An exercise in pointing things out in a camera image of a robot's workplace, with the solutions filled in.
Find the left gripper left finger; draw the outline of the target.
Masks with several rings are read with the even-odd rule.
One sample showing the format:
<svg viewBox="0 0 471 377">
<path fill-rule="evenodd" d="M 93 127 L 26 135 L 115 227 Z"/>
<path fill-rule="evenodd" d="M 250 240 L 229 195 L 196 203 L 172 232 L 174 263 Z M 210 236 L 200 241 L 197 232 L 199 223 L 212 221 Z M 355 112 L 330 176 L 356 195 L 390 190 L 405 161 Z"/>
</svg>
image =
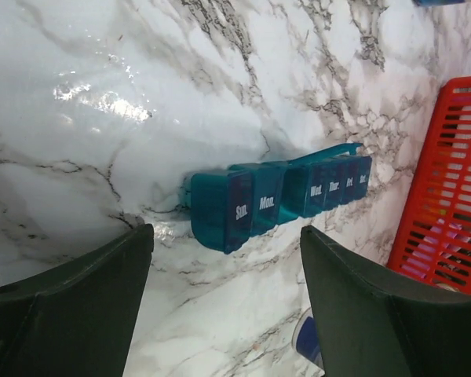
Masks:
<svg viewBox="0 0 471 377">
<path fill-rule="evenodd" d="M 0 287 L 0 376 L 121 376 L 154 250 L 145 224 Z"/>
</svg>

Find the teal weekly pill organizer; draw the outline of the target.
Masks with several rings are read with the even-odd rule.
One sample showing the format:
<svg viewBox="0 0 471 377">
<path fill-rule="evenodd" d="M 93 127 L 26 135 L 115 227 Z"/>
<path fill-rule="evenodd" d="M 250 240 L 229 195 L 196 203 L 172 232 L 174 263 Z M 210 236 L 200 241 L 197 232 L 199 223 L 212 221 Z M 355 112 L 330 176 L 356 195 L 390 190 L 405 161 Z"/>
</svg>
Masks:
<svg viewBox="0 0 471 377">
<path fill-rule="evenodd" d="M 359 143 L 335 145 L 292 160 L 239 163 L 187 175 L 179 194 L 194 237 L 224 254 L 297 218 L 364 198 L 372 158 Z"/>
</svg>

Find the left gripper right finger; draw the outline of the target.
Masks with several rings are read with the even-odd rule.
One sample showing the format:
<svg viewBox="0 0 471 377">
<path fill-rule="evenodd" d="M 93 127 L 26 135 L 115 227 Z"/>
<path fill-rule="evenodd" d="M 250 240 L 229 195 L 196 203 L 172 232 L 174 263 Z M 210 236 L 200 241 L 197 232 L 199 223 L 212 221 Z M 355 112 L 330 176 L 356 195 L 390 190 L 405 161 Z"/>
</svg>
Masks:
<svg viewBox="0 0 471 377">
<path fill-rule="evenodd" d="M 328 376 L 471 376 L 471 295 L 395 273 L 311 225 L 300 250 Z"/>
</svg>

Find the white pill bottle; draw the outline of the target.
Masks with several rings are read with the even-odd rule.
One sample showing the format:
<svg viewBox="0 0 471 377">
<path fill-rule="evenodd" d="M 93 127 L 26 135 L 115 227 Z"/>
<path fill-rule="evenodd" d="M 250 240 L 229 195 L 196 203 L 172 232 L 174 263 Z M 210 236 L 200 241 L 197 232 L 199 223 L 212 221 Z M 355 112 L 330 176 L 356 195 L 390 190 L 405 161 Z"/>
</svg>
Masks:
<svg viewBox="0 0 471 377">
<path fill-rule="evenodd" d="M 319 338 L 316 332 L 316 322 L 311 308 L 303 312 L 295 326 L 291 345 L 299 355 L 324 370 Z"/>
</svg>

